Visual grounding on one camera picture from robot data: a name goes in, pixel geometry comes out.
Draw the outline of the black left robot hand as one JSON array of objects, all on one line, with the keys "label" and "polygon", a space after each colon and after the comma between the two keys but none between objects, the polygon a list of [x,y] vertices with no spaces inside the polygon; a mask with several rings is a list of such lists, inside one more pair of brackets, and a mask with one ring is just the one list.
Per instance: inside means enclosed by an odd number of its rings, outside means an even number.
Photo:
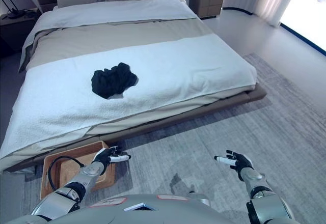
[{"label": "black left robot hand", "polygon": [[103,171],[106,171],[106,168],[110,163],[117,163],[128,161],[131,159],[131,156],[126,152],[121,151],[120,146],[113,146],[110,148],[102,148],[98,151],[92,162],[100,162],[103,164]]}]

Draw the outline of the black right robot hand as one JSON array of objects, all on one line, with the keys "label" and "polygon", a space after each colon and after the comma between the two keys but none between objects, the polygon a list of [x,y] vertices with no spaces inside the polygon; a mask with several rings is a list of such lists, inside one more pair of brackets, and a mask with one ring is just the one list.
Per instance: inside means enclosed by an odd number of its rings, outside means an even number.
[{"label": "black right robot hand", "polygon": [[229,165],[230,169],[235,170],[237,172],[238,178],[242,182],[244,180],[241,176],[241,170],[247,167],[253,169],[252,162],[249,158],[247,158],[243,154],[239,154],[231,150],[226,150],[226,157],[216,155],[213,158],[217,162]]}]

